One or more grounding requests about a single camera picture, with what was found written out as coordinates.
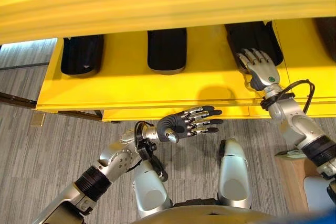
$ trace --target yellow panel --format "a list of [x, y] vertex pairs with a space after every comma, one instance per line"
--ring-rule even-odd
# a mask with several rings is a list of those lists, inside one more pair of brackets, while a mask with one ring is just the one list
[[[146, 108], [146, 109], [114, 109], [104, 110], [103, 121], [124, 121], [124, 120], [159, 120], [166, 115], [181, 112], [190, 107], [175, 108]], [[248, 117], [247, 106], [216, 106], [222, 110], [222, 114], [216, 116], [221, 119], [241, 119]]]
[[[147, 33], [105, 36], [101, 70], [78, 79], [60, 71], [63, 40], [57, 41], [38, 102], [39, 110], [92, 110], [215, 105], [258, 105], [261, 94], [246, 89], [223, 25], [187, 29], [187, 64], [163, 76], [147, 66]], [[289, 84], [285, 65], [281, 84]]]
[[0, 0], [0, 44], [336, 15], [336, 0]]
[[[260, 106], [249, 106], [249, 115], [250, 116], [260, 116], [269, 118], [268, 111], [263, 110]], [[311, 104], [308, 109], [308, 116], [313, 118], [324, 118], [324, 117], [335, 117], [336, 116], [336, 103], [329, 104]]]
[[[312, 19], [277, 20], [276, 28], [291, 83], [309, 79], [316, 86], [313, 102], [336, 102], [336, 62], [324, 49]], [[309, 86], [293, 89], [305, 102]]]

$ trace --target black robotic finger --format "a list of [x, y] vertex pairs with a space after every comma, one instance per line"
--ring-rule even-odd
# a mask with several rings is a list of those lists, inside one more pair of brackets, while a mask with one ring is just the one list
[[209, 128], [197, 127], [190, 131], [190, 136], [195, 136], [195, 135], [200, 135], [200, 134], [205, 134], [205, 133], [216, 133], [218, 131], [219, 129], [215, 127], [209, 127]]
[[216, 133], [219, 129], [215, 127], [209, 127], [206, 133]]
[[213, 106], [202, 106], [203, 111], [211, 111], [215, 110], [215, 107]]
[[209, 111], [209, 115], [207, 115], [206, 117], [212, 116], [212, 115], [221, 115], [221, 114], [222, 114], [221, 110], [212, 110], [212, 111]]
[[210, 124], [222, 124], [222, 119], [210, 119]]
[[204, 111], [211, 111], [214, 110], [215, 108], [213, 106], [200, 106], [200, 107], [195, 107], [195, 108], [191, 108], [188, 110], [185, 110], [182, 113], [182, 116], [185, 118], [189, 118], [190, 116], [194, 116], [200, 112], [204, 112]]
[[198, 120], [190, 123], [191, 129], [194, 129], [196, 127], [204, 126], [204, 125], [210, 125], [210, 124], [222, 124], [222, 119], [204, 119], [204, 120]]

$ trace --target robot finger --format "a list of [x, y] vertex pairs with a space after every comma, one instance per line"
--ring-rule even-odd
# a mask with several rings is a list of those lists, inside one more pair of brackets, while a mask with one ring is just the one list
[[188, 133], [189, 136], [195, 136], [195, 135], [200, 135], [200, 134], [205, 134], [205, 133], [215, 133], [218, 132], [219, 129], [215, 128], [215, 127], [209, 127], [209, 128], [205, 128], [205, 127], [198, 127], [198, 128], [194, 128], [190, 131], [190, 133]]
[[239, 59], [241, 60], [241, 62], [244, 64], [245, 68], [249, 69], [249, 65], [251, 65], [252, 63], [249, 61], [249, 59], [247, 59], [247, 57], [243, 54], [238, 54]]
[[190, 124], [190, 128], [194, 129], [200, 126], [204, 126], [204, 125], [210, 125], [210, 124], [222, 124], [223, 120], [222, 119], [210, 119], [210, 120], [199, 120], [199, 121], [195, 121], [193, 123]]
[[254, 56], [254, 54], [247, 49], [243, 49], [245, 55], [247, 56], [247, 58], [250, 60], [250, 62], [252, 62], [252, 64], [255, 64], [258, 62], [258, 59]]
[[273, 63], [272, 59], [268, 56], [267, 53], [263, 52], [263, 51], [260, 51], [260, 53], [262, 54], [262, 56], [266, 59], [266, 61], [268, 63]]
[[255, 48], [251, 48], [253, 54], [256, 56], [256, 58], [260, 61], [266, 61], [265, 58], [263, 57], [263, 55], [261, 54], [261, 52], [259, 52], [258, 50], [256, 50]]
[[201, 111], [211, 111], [214, 110], [215, 108], [213, 106], [200, 106], [200, 107], [195, 107], [189, 110], [183, 111], [184, 117], [189, 117], [192, 115], [195, 115]]
[[203, 112], [200, 112], [200, 113], [196, 113], [194, 115], [191, 115], [188, 119], [189, 123], [192, 123], [192, 122], [195, 122], [195, 121], [199, 121], [199, 120], [202, 120], [203, 118], [209, 116], [209, 113], [210, 112], [213, 112], [214, 110], [212, 111], [203, 111]]
[[188, 123], [202, 120], [203, 118], [206, 118], [208, 116], [220, 115], [221, 113], [222, 113], [221, 110], [211, 110], [211, 111], [203, 111], [200, 113], [196, 113], [188, 118]]

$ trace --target black plastic object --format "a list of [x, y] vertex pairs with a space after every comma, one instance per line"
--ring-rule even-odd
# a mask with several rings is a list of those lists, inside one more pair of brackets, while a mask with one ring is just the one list
[[103, 45], [103, 35], [64, 38], [62, 73], [80, 78], [97, 73], [100, 68]]
[[[336, 157], [336, 144], [327, 136], [319, 137], [301, 150], [317, 167]], [[322, 176], [326, 179], [336, 177], [335, 175], [329, 177], [325, 173], [322, 173]]]
[[315, 18], [324, 47], [336, 61], [336, 17]]
[[148, 66], [160, 74], [176, 74], [187, 60], [186, 28], [148, 31]]
[[91, 166], [76, 180], [75, 184], [86, 196], [97, 202], [109, 188], [111, 182], [103, 173]]
[[247, 73], [247, 70], [237, 57], [237, 53], [243, 52], [244, 48], [264, 51], [276, 66], [282, 63], [284, 57], [274, 34], [272, 22], [268, 22], [266, 25], [262, 21], [227, 24], [225, 28], [227, 41], [241, 72]]

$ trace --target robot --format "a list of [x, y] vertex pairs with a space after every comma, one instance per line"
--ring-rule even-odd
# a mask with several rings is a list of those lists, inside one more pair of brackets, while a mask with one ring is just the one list
[[[313, 161], [321, 176], [334, 178], [327, 191], [335, 202], [336, 143], [324, 134], [313, 119], [306, 116], [314, 85], [309, 80], [302, 80], [282, 89], [279, 73], [266, 53], [253, 48], [244, 49], [237, 57], [252, 75], [250, 86], [264, 91], [264, 100], [260, 105], [278, 123], [283, 137]], [[303, 110], [294, 100], [295, 95], [287, 93], [302, 83], [308, 83], [310, 87]], [[266, 214], [249, 210], [251, 193], [247, 161], [241, 146], [232, 138], [222, 141], [219, 147], [221, 166], [217, 199], [173, 204], [164, 188], [167, 174], [154, 155], [155, 141], [177, 143], [182, 138], [218, 132], [218, 128], [211, 125], [219, 125], [223, 121], [210, 117], [221, 113], [213, 106], [200, 106], [168, 115], [159, 120], [156, 126], [144, 121], [137, 122], [134, 129], [123, 134], [120, 141], [108, 146], [80, 178], [61, 192], [33, 224], [84, 223], [84, 216], [91, 213], [108, 187], [133, 169], [133, 188], [142, 218], [137, 223], [246, 223], [248, 220], [267, 218]], [[137, 158], [140, 161], [131, 167]]]

